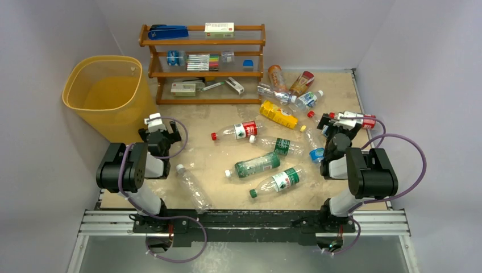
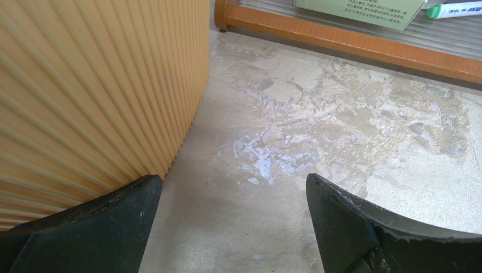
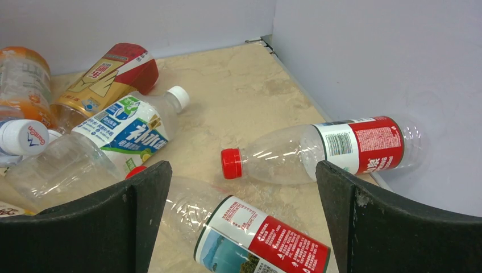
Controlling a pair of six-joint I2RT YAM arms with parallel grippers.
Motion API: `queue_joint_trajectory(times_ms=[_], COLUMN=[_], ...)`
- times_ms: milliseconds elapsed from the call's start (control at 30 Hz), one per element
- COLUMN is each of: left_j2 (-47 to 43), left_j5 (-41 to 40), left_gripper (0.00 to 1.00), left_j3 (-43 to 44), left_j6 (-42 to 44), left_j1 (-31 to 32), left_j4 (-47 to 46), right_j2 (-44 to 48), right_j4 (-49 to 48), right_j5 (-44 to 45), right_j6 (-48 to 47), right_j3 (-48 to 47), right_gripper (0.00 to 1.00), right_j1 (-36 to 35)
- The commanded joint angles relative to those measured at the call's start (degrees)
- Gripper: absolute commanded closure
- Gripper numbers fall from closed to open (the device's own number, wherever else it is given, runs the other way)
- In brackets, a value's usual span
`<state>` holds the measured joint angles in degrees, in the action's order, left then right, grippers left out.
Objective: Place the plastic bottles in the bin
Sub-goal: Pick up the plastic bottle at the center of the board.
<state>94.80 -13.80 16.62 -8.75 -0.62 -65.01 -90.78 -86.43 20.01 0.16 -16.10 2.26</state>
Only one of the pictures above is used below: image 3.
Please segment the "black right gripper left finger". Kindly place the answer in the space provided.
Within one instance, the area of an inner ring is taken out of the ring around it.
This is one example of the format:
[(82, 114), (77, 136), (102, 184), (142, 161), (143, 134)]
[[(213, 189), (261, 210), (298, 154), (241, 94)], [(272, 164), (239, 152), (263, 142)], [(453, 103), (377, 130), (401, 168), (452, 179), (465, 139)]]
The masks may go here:
[(35, 216), (1, 219), (2, 272), (147, 272), (172, 178), (168, 161)]

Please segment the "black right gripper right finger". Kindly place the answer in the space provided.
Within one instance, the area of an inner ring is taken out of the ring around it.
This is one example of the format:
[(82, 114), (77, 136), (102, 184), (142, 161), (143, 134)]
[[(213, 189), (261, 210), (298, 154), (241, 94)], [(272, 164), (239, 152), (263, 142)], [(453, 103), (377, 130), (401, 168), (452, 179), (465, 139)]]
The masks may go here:
[(481, 218), (435, 208), (328, 162), (317, 186), (340, 272), (480, 272)]

